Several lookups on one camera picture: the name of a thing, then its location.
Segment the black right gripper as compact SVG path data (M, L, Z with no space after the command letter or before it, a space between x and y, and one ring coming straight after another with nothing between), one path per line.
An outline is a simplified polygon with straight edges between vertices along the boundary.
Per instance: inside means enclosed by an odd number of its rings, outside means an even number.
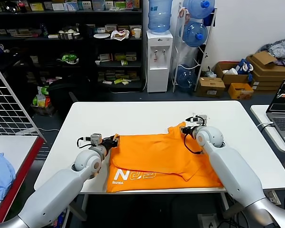
M193 137L193 132L194 132L194 130L196 128L197 128L196 126L187 126L187 127L181 126L180 127L180 129L181 129L180 132L181 132L181 134L190 135L191 137Z

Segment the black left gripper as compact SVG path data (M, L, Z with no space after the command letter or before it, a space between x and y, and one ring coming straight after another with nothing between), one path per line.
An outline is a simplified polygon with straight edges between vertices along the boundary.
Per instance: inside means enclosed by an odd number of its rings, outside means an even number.
M120 135L115 134L113 137L107 137L102 140L101 145L104 146L107 150L115 148L116 145L119 144L119 137Z

